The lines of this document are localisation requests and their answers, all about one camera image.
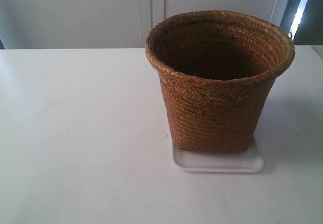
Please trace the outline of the white rectangular plastic tray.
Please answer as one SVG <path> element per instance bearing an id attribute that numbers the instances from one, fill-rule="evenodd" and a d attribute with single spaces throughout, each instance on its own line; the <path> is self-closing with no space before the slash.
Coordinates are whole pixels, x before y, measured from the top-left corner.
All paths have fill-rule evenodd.
<path id="1" fill-rule="evenodd" d="M 244 152 L 234 154 L 198 153 L 177 148 L 170 141 L 171 161 L 175 167 L 196 173 L 256 173 L 263 169 L 265 160 L 253 142 Z"/>

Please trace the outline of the brown woven wicker basket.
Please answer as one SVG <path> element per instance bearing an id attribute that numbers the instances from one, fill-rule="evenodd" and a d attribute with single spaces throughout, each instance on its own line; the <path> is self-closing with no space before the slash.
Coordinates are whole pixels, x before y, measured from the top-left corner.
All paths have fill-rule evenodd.
<path id="1" fill-rule="evenodd" d="M 282 28 L 255 16 L 196 11 L 171 16 L 145 42 L 156 69 L 173 144 L 239 153 L 254 139 L 275 82 L 295 58 Z"/>

